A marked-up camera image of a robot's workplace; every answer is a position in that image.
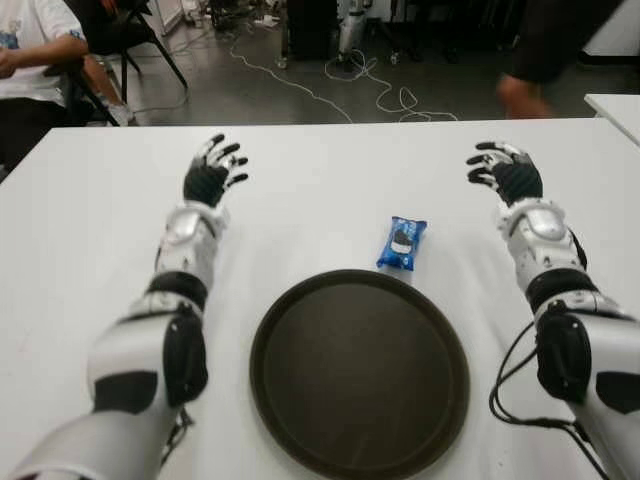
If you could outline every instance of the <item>wall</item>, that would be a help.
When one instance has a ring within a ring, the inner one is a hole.
[[[640,0],[626,0],[585,48],[589,55],[633,56],[640,53]]]

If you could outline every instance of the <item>shoe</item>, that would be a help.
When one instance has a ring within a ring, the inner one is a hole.
[[[111,116],[115,119],[116,122],[118,122],[118,125],[120,125],[121,127],[129,126],[129,123],[135,118],[133,112],[126,104],[114,105],[112,103],[109,103],[107,108],[109,109],[109,113],[111,114]]]

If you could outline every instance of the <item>chair leg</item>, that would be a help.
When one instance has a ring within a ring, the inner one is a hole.
[[[122,101],[127,103],[127,57],[124,54],[120,55],[120,61],[122,62],[122,90],[120,91],[120,96]]]
[[[153,29],[149,26],[149,24],[147,23],[147,21],[144,19],[144,17],[142,16],[142,14],[140,12],[136,13],[136,18],[138,19],[138,21],[140,23],[142,23],[143,25],[146,25],[146,27],[149,29],[149,32],[151,32],[151,38],[149,39],[149,41],[151,43],[153,43],[156,47],[158,47],[158,50],[160,50],[160,53],[162,54],[164,59],[167,61],[167,63],[171,67],[171,70],[173,70],[173,73],[175,73],[176,76],[178,77],[178,80],[180,80],[180,83],[182,83],[182,85],[184,85],[184,88],[188,89],[189,85],[187,84],[187,81],[185,80],[184,76],[182,75],[182,72],[180,71],[178,66],[175,64],[175,62],[173,61],[173,58],[171,58],[171,55],[169,55],[169,52],[167,52],[167,49],[164,48],[162,43],[160,43],[160,40],[158,40],[158,37],[154,33]]]
[[[184,85],[184,88],[188,89],[189,85],[187,84],[187,81],[185,80],[185,78],[182,75],[182,72],[180,71],[178,66],[173,61],[173,58],[171,58],[171,55],[169,55],[169,52],[167,52],[167,50],[164,48],[162,43],[160,43],[160,40],[158,40],[157,37],[152,41],[155,44],[155,46],[158,47],[158,50],[160,50],[160,53],[162,54],[164,59],[167,61],[167,63],[171,67],[171,70],[173,70],[173,73],[176,74],[176,76],[178,77],[178,80],[180,80],[180,83],[182,83],[182,85]]]
[[[114,127],[120,126],[120,124],[116,121],[116,119],[113,118],[113,115],[111,115],[111,112],[109,112],[109,109],[105,107],[104,103],[102,103],[100,99],[96,96],[96,94],[93,93],[93,90],[89,88],[89,86],[86,84],[86,82],[84,81],[81,75],[74,74],[71,76],[71,79],[80,88],[80,90],[82,90],[82,93],[84,93],[87,97],[89,97],[89,99],[91,100],[91,103],[93,103],[93,106],[96,107],[96,109],[104,116],[104,118],[107,119],[107,121],[111,125],[113,125]]]
[[[127,52],[126,50],[124,51],[124,53],[122,54],[125,57],[127,57],[127,62],[129,62],[131,64],[131,66],[133,68],[136,69],[136,72],[141,73],[140,72],[140,67],[138,66],[138,64],[135,62],[135,60],[131,57],[131,55],[129,55],[129,52]]]

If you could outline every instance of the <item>snack package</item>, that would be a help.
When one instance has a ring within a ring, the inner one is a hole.
[[[418,251],[420,237],[427,228],[427,222],[391,218],[391,232],[387,244],[376,262],[378,268],[390,265],[413,271],[413,259]]]

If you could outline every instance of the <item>black chair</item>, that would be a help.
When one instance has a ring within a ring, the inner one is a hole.
[[[45,77],[57,77],[66,75],[70,80],[71,91],[67,92],[67,109],[74,125],[84,126],[90,120],[93,113],[92,109],[83,108],[83,102],[80,100],[80,95],[76,95],[76,89],[82,95],[91,100],[93,108],[100,112],[102,117],[114,127],[119,126],[118,122],[113,115],[109,112],[109,109],[100,101],[96,94],[91,90],[84,77],[82,76],[82,59],[73,60],[71,62],[60,63],[52,65],[44,72]]]
[[[81,2],[97,2],[98,0],[66,1],[74,12],[78,10],[81,12],[83,8]],[[148,3],[149,0],[118,0],[118,6],[121,8],[118,15],[109,18],[108,21],[90,23],[89,25],[87,25],[83,19],[82,13],[76,13],[80,22],[83,24],[84,33],[89,43],[89,51],[98,55],[120,55],[122,60],[121,96],[125,102],[127,101],[128,64],[131,64],[138,73],[141,73],[140,67],[133,58],[131,58],[128,50],[144,43],[152,43],[155,45],[178,77],[178,80],[180,80],[180,83],[182,83],[184,88],[189,88],[187,81],[171,58],[171,55],[169,55],[169,52],[164,48],[156,36],[156,33],[144,19],[144,15],[151,15],[151,11],[147,6]]]

